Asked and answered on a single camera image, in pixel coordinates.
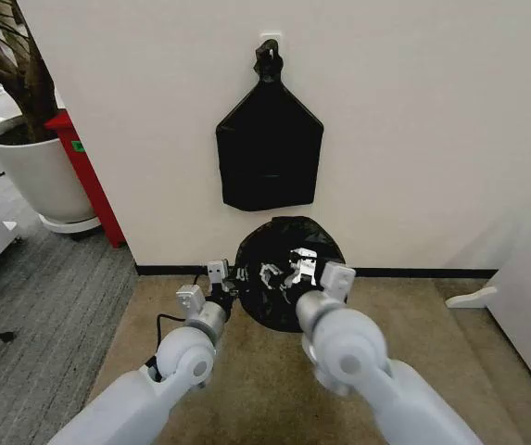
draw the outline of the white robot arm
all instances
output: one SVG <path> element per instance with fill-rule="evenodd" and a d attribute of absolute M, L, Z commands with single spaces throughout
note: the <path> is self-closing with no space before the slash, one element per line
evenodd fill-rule
<path fill-rule="evenodd" d="M 186 309 L 185 326 L 169 332 L 155 357 L 115 380 L 49 444 L 150 444 L 168 422 L 172 407 L 191 388 L 207 383 L 225 309 L 206 301 L 197 285 L 181 287 L 177 297 Z"/>
<path fill-rule="evenodd" d="M 225 277 L 226 267 L 219 270 Z M 480 445 L 471 428 L 413 368 L 388 359 L 378 326 L 346 307 L 354 276 L 353 269 L 328 262 L 323 292 L 311 291 L 298 300 L 302 343 L 316 378 L 336 394 L 361 394 L 390 445 Z M 220 295 L 226 294 L 222 274 L 211 273 L 209 279 Z M 49 443 L 150 444 L 171 408 L 189 389 L 206 384 L 229 300 L 206 301 L 198 286 L 183 286 L 177 296 L 187 312 L 185 327 L 171 331 L 154 360 L 119 377 Z"/>
<path fill-rule="evenodd" d="M 480 445 L 473 430 L 409 365 L 390 360 L 376 323 L 344 303 L 355 271 L 328 262 L 323 292 L 297 303 L 302 345 L 314 374 L 339 395 L 358 392 L 390 445 Z"/>

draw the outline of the plant pot base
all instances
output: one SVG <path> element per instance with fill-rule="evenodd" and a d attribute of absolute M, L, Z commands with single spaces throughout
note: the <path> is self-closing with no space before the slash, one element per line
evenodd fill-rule
<path fill-rule="evenodd" d="M 43 215 L 39 214 L 41 223 L 51 232 L 56 234 L 78 234 L 80 232 L 87 232 L 100 225 L 100 221 L 97 217 L 90 218 L 89 220 L 80 222 L 51 222 L 47 220 Z"/>

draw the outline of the gray carpet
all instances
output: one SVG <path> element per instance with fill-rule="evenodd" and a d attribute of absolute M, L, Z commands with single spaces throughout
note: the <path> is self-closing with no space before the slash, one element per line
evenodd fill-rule
<path fill-rule="evenodd" d="M 52 234 L 5 176 L 0 217 L 23 241 L 0 257 L 0 444 L 46 443 L 86 400 L 127 302 L 135 272 L 127 248 L 104 234 Z"/>

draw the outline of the tree trunk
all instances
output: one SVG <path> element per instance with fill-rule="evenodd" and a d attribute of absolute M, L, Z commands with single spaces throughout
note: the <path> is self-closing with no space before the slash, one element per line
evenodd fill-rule
<path fill-rule="evenodd" d="M 18 85 L 4 85 L 24 116 L 30 142 L 48 141 L 56 137 L 44 124 L 57 115 L 55 84 L 43 60 L 33 57 L 29 70 Z"/>

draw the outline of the black trash bag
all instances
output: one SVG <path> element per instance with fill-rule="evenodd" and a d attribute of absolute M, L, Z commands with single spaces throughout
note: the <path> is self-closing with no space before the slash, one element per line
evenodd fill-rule
<path fill-rule="evenodd" d="M 256 54 L 259 83 L 216 129 L 223 201 L 247 211 L 310 204 L 322 124 L 282 83 L 277 42 Z"/>
<path fill-rule="evenodd" d="M 308 277 L 290 287 L 285 285 L 296 273 L 291 263 L 297 261 L 292 251 L 298 248 L 317 254 L 316 286 Z M 232 281 L 243 308 L 257 322 L 276 331 L 301 332 L 297 301 L 310 290 L 322 290 L 321 275 L 328 261 L 345 263 L 339 246 L 319 224 L 305 216 L 273 218 L 240 244 Z M 262 271 L 270 272 L 272 267 L 279 273 L 270 273 L 269 280 L 264 281 Z"/>

